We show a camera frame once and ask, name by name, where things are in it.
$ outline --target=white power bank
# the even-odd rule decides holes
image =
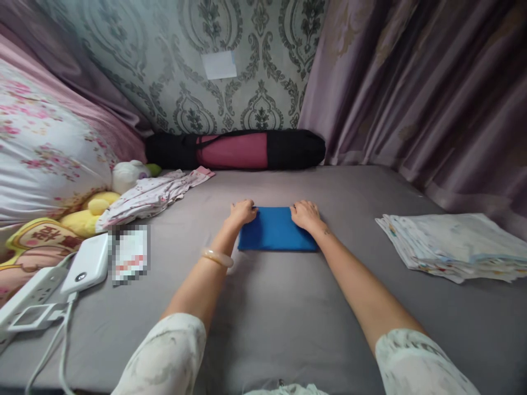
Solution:
[[[103,233],[82,242],[64,280],[63,295],[99,284],[108,275],[108,234]]]

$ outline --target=pink blanket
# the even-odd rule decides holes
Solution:
[[[12,64],[68,110],[83,118],[109,144],[120,161],[146,162],[144,144],[135,131],[107,110],[93,104],[58,80],[15,35],[0,24],[0,59]]]

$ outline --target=forearm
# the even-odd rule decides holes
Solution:
[[[210,248],[230,256],[240,228],[241,225],[227,219]],[[174,313],[191,314],[203,321],[208,333],[226,275],[226,267],[210,259],[200,258],[174,294],[161,319]]]
[[[377,340],[392,329],[426,333],[388,289],[320,222],[310,229],[375,355]]]

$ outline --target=black bag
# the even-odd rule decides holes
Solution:
[[[317,166],[326,143],[303,129],[244,130],[217,136],[157,133],[146,140],[148,162],[165,169],[300,170]]]

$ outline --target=damask wallpaper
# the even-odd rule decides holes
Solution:
[[[158,131],[295,128],[329,0],[38,0]],[[236,78],[201,54],[232,50]]]

